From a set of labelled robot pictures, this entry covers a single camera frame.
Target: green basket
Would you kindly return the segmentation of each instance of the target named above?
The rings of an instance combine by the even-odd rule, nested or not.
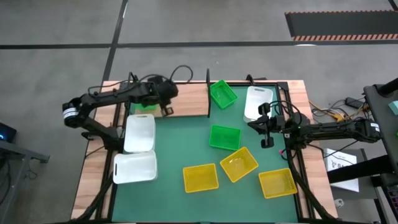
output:
[[[149,105],[144,107],[142,104],[134,104],[136,110],[154,110],[156,109],[156,105]]]
[[[238,99],[238,96],[224,80],[220,80],[210,86],[210,95],[222,110]]]
[[[241,130],[213,125],[210,131],[209,145],[220,149],[236,151],[241,144]]]

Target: white basket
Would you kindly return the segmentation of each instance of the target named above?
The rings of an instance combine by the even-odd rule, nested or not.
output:
[[[259,106],[263,103],[272,102],[273,97],[272,90],[267,88],[261,88],[256,86],[250,86],[248,88],[248,93],[246,94],[246,104],[244,106],[244,122],[248,123],[250,121],[255,121],[261,115],[259,114]],[[268,113],[268,117],[271,117],[272,109]]]
[[[127,117],[124,150],[148,152],[155,149],[155,118],[152,114],[135,114]]]
[[[113,162],[113,182],[125,184],[154,180],[157,177],[155,151],[136,154],[117,154]]]

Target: yellow basket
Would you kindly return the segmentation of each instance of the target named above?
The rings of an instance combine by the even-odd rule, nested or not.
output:
[[[242,147],[232,153],[223,159],[220,164],[232,183],[235,183],[259,166],[246,147]]]
[[[218,188],[216,164],[184,167],[183,176],[186,193]]]
[[[259,173],[262,193],[266,199],[297,193],[289,168]]]

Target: green table surface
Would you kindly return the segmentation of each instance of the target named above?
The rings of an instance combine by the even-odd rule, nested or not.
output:
[[[262,149],[262,136],[243,121],[246,86],[232,87],[238,100],[221,110],[211,102],[211,116],[156,119],[155,152],[158,176],[153,181],[120,184],[116,192],[114,222],[297,222],[293,195],[265,199],[258,173],[288,167],[279,150],[281,134],[273,134],[275,146]],[[220,161],[234,151],[209,146],[213,124],[242,130],[246,146],[259,167],[232,183]],[[185,193],[184,167],[216,164],[219,188]]]

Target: concrete floor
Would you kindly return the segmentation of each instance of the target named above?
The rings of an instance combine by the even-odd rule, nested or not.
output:
[[[2,44],[110,43],[121,0],[0,0]],[[387,0],[130,0],[120,43],[290,40],[288,11],[391,9]],[[18,145],[51,155],[27,180],[14,208],[13,223],[51,223],[70,217],[87,141],[63,125],[62,103],[102,80],[108,49],[0,50],[0,120],[18,130]],[[321,106],[363,86],[396,78],[398,45],[118,49],[110,80],[132,71],[170,75],[180,64],[194,79],[239,80],[248,73],[268,79],[305,80],[308,97]],[[176,76],[185,78],[183,70]],[[325,141],[339,148],[350,141]],[[355,144],[368,157],[385,154],[382,144]],[[347,202],[341,218],[377,220],[372,201]],[[390,221],[395,223],[392,214]]]

